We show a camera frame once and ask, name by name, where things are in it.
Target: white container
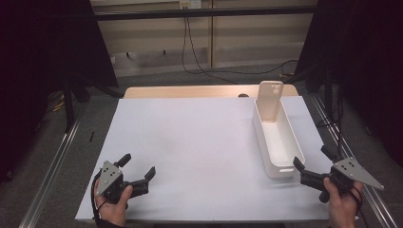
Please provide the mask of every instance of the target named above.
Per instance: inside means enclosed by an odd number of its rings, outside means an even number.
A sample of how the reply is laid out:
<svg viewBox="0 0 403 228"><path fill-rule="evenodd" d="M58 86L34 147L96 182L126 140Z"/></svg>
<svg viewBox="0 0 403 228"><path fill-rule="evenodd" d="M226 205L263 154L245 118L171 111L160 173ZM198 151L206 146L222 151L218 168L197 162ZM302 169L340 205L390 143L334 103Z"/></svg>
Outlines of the white container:
<svg viewBox="0 0 403 228"><path fill-rule="evenodd" d="M270 178L292 177L297 170L294 157L305 163L280 100L282 88L282 82L261 82L253 115L264 168Z"/></svg>

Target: wire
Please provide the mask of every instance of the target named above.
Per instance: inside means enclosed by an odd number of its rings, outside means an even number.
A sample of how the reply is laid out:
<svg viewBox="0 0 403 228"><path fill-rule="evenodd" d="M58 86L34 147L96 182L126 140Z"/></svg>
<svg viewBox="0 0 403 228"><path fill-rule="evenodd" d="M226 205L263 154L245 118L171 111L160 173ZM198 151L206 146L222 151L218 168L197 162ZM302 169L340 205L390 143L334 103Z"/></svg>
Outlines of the wire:
<svg viewBox="0 0 403 228"><path fill-rule="evenodd" d="M190 39L190 43L191 43L191 46L192 46L193 56L195 57L196 63L197 63L197 65L198 65L199 69L201 70L201 72L191 72L191 71L189 71L189 70L184 66L184 57L183 57L183 56L184 56L184 50L185 50L185 47L186 47L187 28L189 28L189 39ZM246 75L260 75L260 74L270 73L270 72L273 72L273 71L275 71L275 70L281 68L281 72L282 72L282 74L283 74L283 67L284 67L285 65L289 64L289 63L295 63L295 62L298 62L298 60L289 60L289 61L286 61L286 62L282 63L280 66L277 66L277 67L275 67L275 68L272 68L272 69L270 69L270 70L265 70L265 71L262 71L262 72L241 72L241 71L234 71L234 70L205 70L205 69L202 69L202 67L201 67L200 64L199 64L198 58L197 58L197 56L196 56L196 53L195 53L195 49L194 49L194 45L193 45L193 39L192 39L192 34L191 34L191 29L190 29L189 18L187 18L187 17L184 18L184 37L183 37L183 49L182 49L182 67L183 67L183 69L184 69L186 72L188 72L188 73L191 73L191 74L205 74L205 75L207 75L207 76L209 76L209 77L218 78L218 79L224 80L224 81L226 81L226 82L228 82L228 83L235 84L234 82L232 82L232 81L230 81L230 80L224 79L224 78L222 78L222 77L214 76L214 75L211 75L211 74L209 74L209 73L235 73L235 74L246 74Z"/></svg>

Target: human hand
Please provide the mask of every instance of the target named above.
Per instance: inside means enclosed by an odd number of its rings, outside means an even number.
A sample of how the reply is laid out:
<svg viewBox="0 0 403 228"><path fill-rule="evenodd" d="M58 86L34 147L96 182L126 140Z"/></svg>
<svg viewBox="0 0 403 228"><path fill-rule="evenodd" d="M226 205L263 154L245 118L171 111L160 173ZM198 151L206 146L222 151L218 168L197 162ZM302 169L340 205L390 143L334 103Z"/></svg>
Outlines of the human hand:
<svg viewBox="0 0 403 228"><path fill-rule="evenodd" d="M338 194L337 187L329 180L325 178L323 180L326 190L329 192L329 220L332 228L337 227L355 227L355 213L357 210L357 202L350 194L344 194L340 196ZM362 201L360 193L362 192L362 183L355 181L352 193Z"/></svg>
<svg viewBox="0 0 403 228"><path fill-rule="evenodd" d="M106 220L118 226L125 226L125 207L130 199L131 192L133 191L132 186L127 186L123 191L121 198L117 204L107 202L104 196L97 196L99 179L95 182L94 196L95 204L98 208L98 212L101 215L101 219Z"/></svg>

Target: wall outlet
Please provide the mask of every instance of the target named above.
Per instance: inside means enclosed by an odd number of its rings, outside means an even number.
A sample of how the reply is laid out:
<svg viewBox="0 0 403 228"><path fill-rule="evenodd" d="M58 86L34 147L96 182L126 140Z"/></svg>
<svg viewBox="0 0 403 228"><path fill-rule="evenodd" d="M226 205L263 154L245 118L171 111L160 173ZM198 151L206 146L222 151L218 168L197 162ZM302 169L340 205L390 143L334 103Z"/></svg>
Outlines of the wall outlet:
<svg viewBox="0 0 403 228"><path fill-rule="evenodd" d="M190 9L190 0L179 1L179 9L180 10Z"/></svg>
<svg viewBox="0 0 403 228"><path fill-rule="evenodd" d="M190 8L191 9L201 9L202 0L190 0Z"/></svg>

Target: table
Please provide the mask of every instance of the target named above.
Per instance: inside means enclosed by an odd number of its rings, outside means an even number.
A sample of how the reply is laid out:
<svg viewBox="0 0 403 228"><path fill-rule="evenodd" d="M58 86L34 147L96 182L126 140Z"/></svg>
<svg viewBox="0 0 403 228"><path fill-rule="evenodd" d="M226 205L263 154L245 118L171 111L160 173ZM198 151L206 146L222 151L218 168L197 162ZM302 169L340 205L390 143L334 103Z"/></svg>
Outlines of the table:
<svg viewBox="0 0 403 228"><path fill-rule="evenodd" d="M266 176L251 118L255 99L237 98L241 93L256 97L258 88L197 85L126 91L94 172L104 160L118 160L126 151L133 152L135 161L129 162L131 171L123 168L125 180L138 180L156 166L150 193L129 201L128 220L208 223L328 218L327 205L317 199L319 192L299 184L298 174L287 180ZM284 95L302 100L292 85L285 86ZM300 104L295 104L294 111L288 107L294 124L307 115L310 118L305 103ZM310 121L313 134L305 134L310 130L304 128L296 135L307 137L300 146L307 152L308 167L316 164L318 170L313 171L326 172L331 163L320 152L323 142ZM88 196L87 190L78 220L92 218Z"/></svg>

